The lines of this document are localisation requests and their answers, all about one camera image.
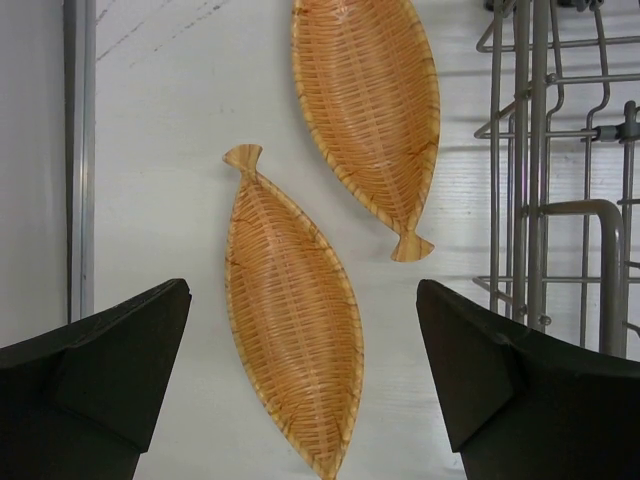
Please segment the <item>fish-shaped woven plate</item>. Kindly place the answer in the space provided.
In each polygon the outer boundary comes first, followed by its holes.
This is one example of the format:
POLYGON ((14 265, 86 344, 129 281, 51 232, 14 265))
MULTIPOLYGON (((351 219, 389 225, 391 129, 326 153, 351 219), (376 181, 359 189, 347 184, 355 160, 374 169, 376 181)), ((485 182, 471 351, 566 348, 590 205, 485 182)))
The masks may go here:
POLYGON ((240 144, 223 156, 241 174, 225 251, 230 328, 272 421, 319 478, 335 479, 363 390, 361 317, 327 238, 258 171, 262 151, 240 144))
POLYGON ((314 143, 338 180, 399 241, 396 262, 428 256, 417 232, 440 139, 437 70, 410 1, 296 1, 293 77, 314 143))

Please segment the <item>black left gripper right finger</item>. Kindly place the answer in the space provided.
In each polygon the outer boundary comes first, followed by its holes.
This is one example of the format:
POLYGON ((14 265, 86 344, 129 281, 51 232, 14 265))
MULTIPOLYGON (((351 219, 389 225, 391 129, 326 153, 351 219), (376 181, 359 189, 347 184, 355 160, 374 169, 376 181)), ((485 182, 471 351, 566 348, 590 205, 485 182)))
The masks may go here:
POLYGON ((416 308, 453 452, 470 479, 635 479, 639 366, 422 280, 416 308))

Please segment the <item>far fish-shaped woven plate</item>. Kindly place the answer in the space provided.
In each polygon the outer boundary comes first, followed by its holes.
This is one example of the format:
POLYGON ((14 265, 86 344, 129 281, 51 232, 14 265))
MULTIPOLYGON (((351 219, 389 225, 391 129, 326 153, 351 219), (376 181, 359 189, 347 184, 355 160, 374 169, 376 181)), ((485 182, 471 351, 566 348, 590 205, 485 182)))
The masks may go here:
POLYGON ((410 1, 296 1, 293 77, 314 143, 338 180, 399 241, 396 262, 428 256, 417 232, 440 139, 437 70, 410 1))

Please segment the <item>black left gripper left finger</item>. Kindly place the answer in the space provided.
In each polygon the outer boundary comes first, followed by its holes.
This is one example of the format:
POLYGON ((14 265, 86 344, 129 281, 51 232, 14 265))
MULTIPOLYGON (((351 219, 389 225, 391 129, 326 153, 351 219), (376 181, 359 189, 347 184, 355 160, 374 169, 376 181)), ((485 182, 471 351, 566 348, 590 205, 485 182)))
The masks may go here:
POLYGON ((131 479, 149 450, 191 293, 168 280, 1 350, 4 479, 131 479))

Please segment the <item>aluminium table edge rail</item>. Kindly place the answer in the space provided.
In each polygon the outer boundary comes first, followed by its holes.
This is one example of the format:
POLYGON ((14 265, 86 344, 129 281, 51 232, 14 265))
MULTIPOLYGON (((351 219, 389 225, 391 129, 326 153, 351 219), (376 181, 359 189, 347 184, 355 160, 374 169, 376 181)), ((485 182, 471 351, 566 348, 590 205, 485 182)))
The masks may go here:
POLYGON ((96 3, 63 2, 67 310, 94 312, 96 3))

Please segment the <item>near fish-shaped woven plate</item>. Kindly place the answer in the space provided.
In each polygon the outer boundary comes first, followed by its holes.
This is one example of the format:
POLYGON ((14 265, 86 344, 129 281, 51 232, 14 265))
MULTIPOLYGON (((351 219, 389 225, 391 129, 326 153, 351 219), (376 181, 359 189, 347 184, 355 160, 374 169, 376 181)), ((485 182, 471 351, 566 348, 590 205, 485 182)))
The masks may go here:
POLYGON ((241 174, 225 251, 230 328, 272 421, 319 478, 335 479, 363 390, 361 317, 327 238, 258 171, 262 151, 240 144, 223 156, 241 174))

